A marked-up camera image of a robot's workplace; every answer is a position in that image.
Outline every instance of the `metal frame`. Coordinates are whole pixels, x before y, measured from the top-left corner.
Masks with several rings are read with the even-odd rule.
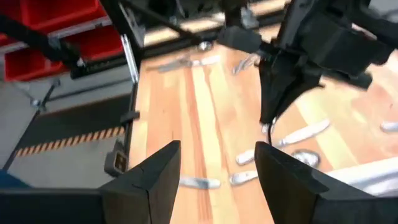
[[[200,42],[203,42],[203,41],[212,42],[217,39],[219,32],[224,27],[223,24],[220,24],[219,26],[216,26],[211,29],[207,29],[207,30],[204,30],[201,32],[192,33],[192,32],[181,29],[179,26],[171,24],[169,21],[165,20],[163,17],[161,17],[151,11],[148,11],[147,9],[136,6],[135,4],[133,4],[129,1],[101,0],[101,3],[103,5],[103,7],[105,8],[106,12],[108,13],[108,16],[111,20],[111,22],[107,22],[107,24],[112,23],[112,25],[116,28],[116,30],[121,35],[121,38],[123,38],[123,40],[124,40],[125,54],[119,54],[119,55],[115,55],[110,58],[89,61],[89,62],[84,62],[84,63],[80,63],[80,64],[75,61],[75,64],[72,67],[70,67],[71,77],[72,78],[85,77],[85,76],[96,74],[98,72],[102,72],[102,71],[105,71],[105,70],[108,70],[111,68],[116,68],[116,67],[128,64],[128,62],[129,62],[130,63],[129,67],[131,68],[130,71],[132,71],[132,74],[136,73],[137,76],[136,76],[136,78],[134,78],[132,76],[132,80],[133,80],[132,81],[132,91],[131,91],[131,95],[130,95],[129,111],[127,111],[127,114],[137,113],[137,111],[135,111],[135,107],[136,107],[136,100],[137,100],[139,70],[141,67],[142,60],[160,56],[163,54],[168,54],[170,52],[186,49],[186,48],[189,48],[192,46],[196,46]],[[128,18],[126,18],[124,16],[123,9],[132,9],[134,12],[141,13],[143,16],[149,16],[152,19],[155,19],[157,22],[178,32],[180,34],[180,37],[178,37],[176,39],[159,42],[157,44],[153,44],[153,45],[150,45],[147,47],[143,47],[140,44],[140,42],[142,42],[142,41],[137,40],[136,35],[133,32],[131,23],[128,21]],[[259,15],[259,16],[257,16],[257,20],[259,21],[259,26],[257,27],[257,29],[271,26],[274,24],[278,24],[278,23],[282,22],[283,17],[284,17],[283,10],[276,10],[274,12],[268,12],[268,13]],[[103,18],[99,19],[98,22],[100,24],[103,24],[103,22],[104,22]],[[56,34],[52,34],[51,36],[61,37],[62,35],[64,35],[64,33],[59,32]],[[23,36],[22,38],[18,38],[18,39],[22,40],[24,42],[27,42],[25,40],[30,39],[31,37],[32,36],[30,36],[30,35],[26,35],[26,36]],[[66,51],[63,51],[62,53],[64,54],[66,52],[68,55],[70,53],[70,51],[68,51],[68,50],[69,49],[67,49]],[[125,56],[126,52],[127,52],[127,54],[130,55],[128,57],[128,58],[130,58],[130,60],[126,60],[126,56]],[[45,106],[46,102],[48,102],[48,101],[54,101],[54,100],[58,100],[61,98],[66,98],[69,96],[82,94],[84,92],[97,90],[99,88],[116,85],[116,84],[122,83],[122,82],[131,82],[131,79],[123,79],[123,80],[119,80],[116,82],[109,82],[109,83],[105,83],[102,85],[89,87],[89,88],[86,88],[83,90],[66,93],[66,94],[63,94],[60,96],[55,96],[53,98],[51,97],[51,94],[52,94],[55,86],[52,86],[51,89],[47,92],[46,97],[42,100],[42,106]],[[37,110],[37,112],[36,112],[35,116],[32,118],[32,120],[34,120],[37,117],[37,115],[39,115],[39,114],[40,114],[40,110]],[[133,122],[134,121],[132,119],[130,121],[124,122],[124,124],[125,124],[124,128],[125,128],[126,132],[125,132],[124,142],[123,142],[123,146],[124,146],[123,153],[125,153],[126,155],[129,155]],[[16,151],[18,149],[17,146],[18,146],[18,144],[16,145],[12,154],[8,158],[6,165],[3,167],[4,170],[8,170],[10,168],[13,160],[15,159]]]

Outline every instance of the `orange and black hazard tape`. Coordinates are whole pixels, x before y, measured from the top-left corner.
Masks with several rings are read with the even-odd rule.
[[[82,134],[75,137],[60,139],[52,142],[46,142],[43,144],[38,144],[36,146],[24,147],[17,150],[16,156],[17,157],[31,156],[34,154],[39,154],[41,152],[61,149],[67,146],[75,146],[83,142],[107,139],[114,136],[119,136],[121,134],[124,134],[123,127],[109,128],[94,133]]]

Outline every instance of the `wooden table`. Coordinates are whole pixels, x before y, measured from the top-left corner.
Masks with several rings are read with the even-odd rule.
[[[282,7],[282,1],[269,1]],[[262,30],[269,40],[278,26]],[[148,42],[156,41],[154,36]],[[238,166],[237,154],[252,149],[266,136],[261,132],[260,85],[256,68],[239,75],[232,68],[246,54],[216,45],[194,57],[220,55],[220,63],[183,68],[168,73],[147,71],[149,65],[167,62],[183,54],[145,61],[137,97],[139,121],[134,122],[130,166],[133,167],[171,140],[182,142],[181,174],[221,180],[216,190],[180,187],[171,223],[273,223],[258,180],[239,187],[229,175],[254,170],[254,163]],[[324,89],[302,95],[278,120],[273,138],[280,139],[308,124],[329,118],[331,126],[315,138],[286,147],[310,149],[321,155],[320,170],[352,167],[398,156],[396,134],[385,134],[384,119],[398,119],[398,54],[383,67],[371,66],[374,82],[368,92],[322,80]]]

